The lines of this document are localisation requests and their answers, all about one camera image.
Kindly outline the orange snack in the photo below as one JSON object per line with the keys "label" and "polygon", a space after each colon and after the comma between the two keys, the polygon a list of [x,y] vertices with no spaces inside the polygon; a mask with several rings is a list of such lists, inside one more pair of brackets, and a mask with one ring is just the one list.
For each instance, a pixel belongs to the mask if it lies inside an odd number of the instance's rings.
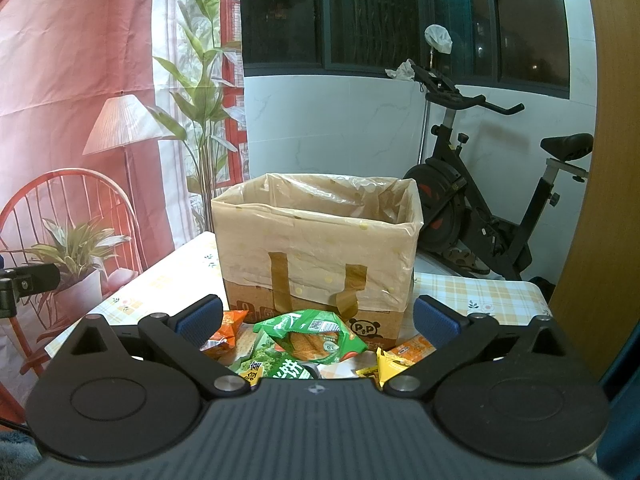
{"label": "orange snack", "polygon": [[420,362],[435,351],[435,347],[422,335],[416,335],[390,350],[392,356],[411,364]]}

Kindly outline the orange snack packet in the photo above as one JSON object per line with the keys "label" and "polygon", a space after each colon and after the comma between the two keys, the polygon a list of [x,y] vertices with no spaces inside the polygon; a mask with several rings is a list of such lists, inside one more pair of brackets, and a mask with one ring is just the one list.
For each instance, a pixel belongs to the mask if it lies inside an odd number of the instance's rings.
{"label": "orange snack packet", "polygon": [[224,311],[221,326],[201,346],[201,352],[216,360],[233,350],[241,325],[249,313],[249,310]]}

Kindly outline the green vegetable snack bag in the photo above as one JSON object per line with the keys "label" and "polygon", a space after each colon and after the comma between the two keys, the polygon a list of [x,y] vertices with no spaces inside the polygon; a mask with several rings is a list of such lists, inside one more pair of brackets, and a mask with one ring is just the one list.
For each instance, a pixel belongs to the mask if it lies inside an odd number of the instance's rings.
{"label": "green vegetable snack bag", "polygon": [[247,380],[252,387],[262,378],[311,379],[303,363],[284,351],[263,330],[256,334],[250,354],[230,365],[230,370]]}

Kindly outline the large green snack bag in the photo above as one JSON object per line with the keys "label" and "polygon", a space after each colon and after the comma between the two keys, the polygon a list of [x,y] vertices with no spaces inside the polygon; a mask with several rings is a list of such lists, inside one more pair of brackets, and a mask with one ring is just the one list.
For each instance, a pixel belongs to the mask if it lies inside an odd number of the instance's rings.
{"label": "large green snack bag", "polygon": [[280,314],[256,323],[253,332],[268,336],[300,362],[335,364],[368,348],[337,314],[323,310]]}

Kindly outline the yellow snack packet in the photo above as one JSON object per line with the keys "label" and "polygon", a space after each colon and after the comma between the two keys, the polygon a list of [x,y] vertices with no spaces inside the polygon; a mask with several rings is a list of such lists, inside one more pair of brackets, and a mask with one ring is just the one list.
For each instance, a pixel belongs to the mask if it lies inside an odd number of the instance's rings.
{"label": "yellow snack packet", "polygon": [[378,390],[382,390],[388,380],[391,380],[393,377],[413,366],[413,362],[401,356],[396,356],[396,354],[392,352],[384,351],[381,348],[376,350],[375,356],[376,364],[356,370],[356,375],[359,378],[372,379],[378,387]]}

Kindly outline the black exercise bike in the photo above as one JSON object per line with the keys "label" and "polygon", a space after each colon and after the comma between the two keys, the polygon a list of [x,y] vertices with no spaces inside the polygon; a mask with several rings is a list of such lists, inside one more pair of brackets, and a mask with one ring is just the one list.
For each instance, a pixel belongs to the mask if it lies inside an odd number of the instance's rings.
{"label": "black exercise bike", "polygon": [[578,182],[588,179],[589,172],[574,162],[592,153],[594,136],[575,133],[542,139],[540,147],[549,157],[522,220],[514,223],[500,218],[491,212],[461,158],[463,145],[469,137],[460,132],[457,134],[458,143],[451,143],[454,118],[462,110],[477,106],[503,116],[521,113],[525,106],[518,103],[505,108],[489,102],[482,94],[464,96],[438,70],[426,70],[415,62],[409,65],[413,69],[414,80],[424,87],[427,102],[446,110],[442,122],[431,128],[431,134],[436,136],[431,156],[406,173],[408,179],[416,182],[423,211],[424,226],[418,247],[447,268],[469,278],[472,275],[470,271],[445,258],[447,250],[463,244],[488,270],[506,280],[518,281],[533,262],[528,241],[544,207],[559,203],[560,196],[553,191],[558,173],[568,172]]}

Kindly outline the cardboard box with plastic liner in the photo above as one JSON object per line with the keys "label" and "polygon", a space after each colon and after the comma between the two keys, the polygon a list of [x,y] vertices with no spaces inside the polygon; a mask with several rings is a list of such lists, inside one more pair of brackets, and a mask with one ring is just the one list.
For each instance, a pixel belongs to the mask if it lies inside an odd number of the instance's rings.
{"label": "cardboard box with plastic liner", "polygon": [[423,228],[416,182],[265,174],[212,213],[228,305],[246,322],[327,310],[372,349],[396,344]]}

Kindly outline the wooden door panel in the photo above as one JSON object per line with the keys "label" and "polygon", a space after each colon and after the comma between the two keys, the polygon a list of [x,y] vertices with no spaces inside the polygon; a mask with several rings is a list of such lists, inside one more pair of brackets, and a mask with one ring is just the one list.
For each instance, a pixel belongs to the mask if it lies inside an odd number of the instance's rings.
{"label": "wooden door panel", "polygon": [[591,0],[597,121],[590,178],[551,310],[601,378],[639,323],[639,0]]}

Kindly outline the dark window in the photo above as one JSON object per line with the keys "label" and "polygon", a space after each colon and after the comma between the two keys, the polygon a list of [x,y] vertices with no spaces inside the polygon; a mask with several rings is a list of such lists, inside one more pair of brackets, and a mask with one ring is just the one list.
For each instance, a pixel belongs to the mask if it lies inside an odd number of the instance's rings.
{"label": "dark window", "polygon": [[[570,94],[564,0],[241,0],[241,24],[250,76],[381,77],[410,58],[458,84]],[[425,41],[431,24],[450,55]]]}

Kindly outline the printed wall backdrop cloth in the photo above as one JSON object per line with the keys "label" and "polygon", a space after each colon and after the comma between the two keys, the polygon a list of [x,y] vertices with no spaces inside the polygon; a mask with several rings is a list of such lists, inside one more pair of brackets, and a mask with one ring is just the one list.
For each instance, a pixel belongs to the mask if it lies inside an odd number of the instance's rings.
{"label": "printed wall backdrop cloth", "polygon": [[246,177],[240,0],[1,0],[1,263],[58,287],[1,324],[1,417],[70,328]]}

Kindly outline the crumpled cloth on handlebar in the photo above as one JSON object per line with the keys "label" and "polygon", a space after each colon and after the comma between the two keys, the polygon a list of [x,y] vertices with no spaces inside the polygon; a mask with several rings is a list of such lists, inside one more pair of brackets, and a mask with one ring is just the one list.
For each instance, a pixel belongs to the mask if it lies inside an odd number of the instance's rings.
{"label": "crumpled cloth on handlebar", "polygon": [[394,70],[392,68],[386,68],[386,76],[390,79],[402,80],[402,81],[414,81],[416,73],[413,69],[413,62],[410,58],[407,58]]}

